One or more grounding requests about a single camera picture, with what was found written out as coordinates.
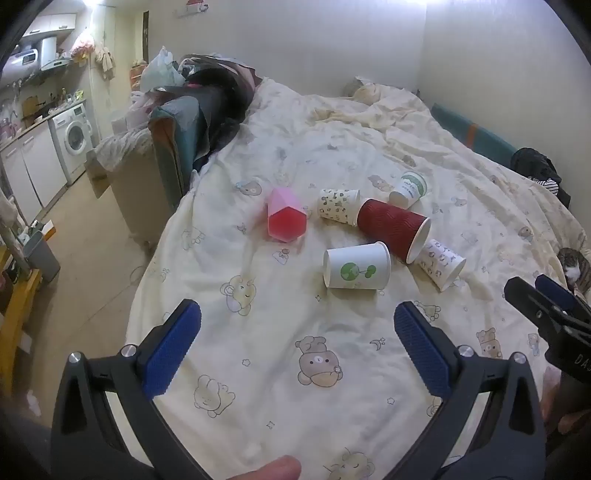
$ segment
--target gray bin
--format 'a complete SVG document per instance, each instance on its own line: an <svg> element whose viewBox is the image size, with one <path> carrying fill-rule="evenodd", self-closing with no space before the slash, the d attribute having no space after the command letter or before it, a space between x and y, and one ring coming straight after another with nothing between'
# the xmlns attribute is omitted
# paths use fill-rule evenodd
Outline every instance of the gray bin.
<svg viewBox="0 0 591 480"><path fill-rule="evenodd" d="M41 270L43 280L47 282L53 280L60 271L60 264L40 231L35 232L25 244L23 253L31 268Z"/></svg>

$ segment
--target tabby cat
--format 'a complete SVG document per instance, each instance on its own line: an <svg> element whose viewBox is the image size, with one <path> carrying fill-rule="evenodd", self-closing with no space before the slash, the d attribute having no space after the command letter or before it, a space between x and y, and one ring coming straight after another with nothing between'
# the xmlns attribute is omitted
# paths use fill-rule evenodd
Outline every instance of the tabby cat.
<svg viewBox="0 0 591 480"><path fill-rule="evenodd" d="M581 252L574 248L562 248L558 252L566 284L571 292L575 287L585 295L591 286L591 265Z"/></svg>

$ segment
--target door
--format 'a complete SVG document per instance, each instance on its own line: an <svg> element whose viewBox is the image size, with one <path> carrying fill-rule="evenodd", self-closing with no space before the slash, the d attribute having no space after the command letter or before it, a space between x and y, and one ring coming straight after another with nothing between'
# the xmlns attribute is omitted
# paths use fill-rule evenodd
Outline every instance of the door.
<svg viewBox="0 0 591 480"><path fill-rule="evenodd" d="M22 156L41 205L46 207L66 185L47 122L23 136Z"/></svg>
<svg viewBox="0 0 591 480"><path fill-rule="evenodd" d="M84 138L85 128L86 124L83 124L79 120L74 120L66 128L66 134L64 136L66 151L74 157L83 154L87 146L86 139Z"/></svg>
<svg viewBox="0 0 591 480"><path fill-rule="evenodd" d="M22 217L29 225L35 220L41 211L41 203L37 198L31 179L25 166L25 160L21 154L20 142L15 142L2 152L4 171L12 193L17 200Z"/></svg>
<svg viewBox="0 0 591 480"><path fill-rule="evenodd" d="M146 62L150 62L148 57L148 26L150 24L150 12L144 12L144 25L142 28L142 55Z"/></svg>

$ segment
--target human finger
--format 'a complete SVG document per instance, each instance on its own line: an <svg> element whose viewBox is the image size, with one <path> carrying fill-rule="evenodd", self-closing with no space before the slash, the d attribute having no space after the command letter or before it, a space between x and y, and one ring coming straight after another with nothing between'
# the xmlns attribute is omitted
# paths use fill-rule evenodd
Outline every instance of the human finger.
<svg viewBox="0 0 591 480"><path fill-rule="evenodd" d="M285 455L258 470L234 476L229 480L298 480L300 473L300 462L292 456Z"/></svg>

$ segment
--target kitchen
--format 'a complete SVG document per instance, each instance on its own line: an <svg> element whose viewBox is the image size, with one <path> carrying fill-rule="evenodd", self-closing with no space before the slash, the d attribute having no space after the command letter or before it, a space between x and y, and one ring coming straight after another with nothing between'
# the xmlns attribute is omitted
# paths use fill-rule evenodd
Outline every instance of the kitchen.
<svg viewBox="0 0 591 480"><path fill-rule="evenodd" d="M116 3L53 1L2 71L1 186L29 225L84 173L87 152L112 134L111 117L129 104L143 11Z"/></svg>

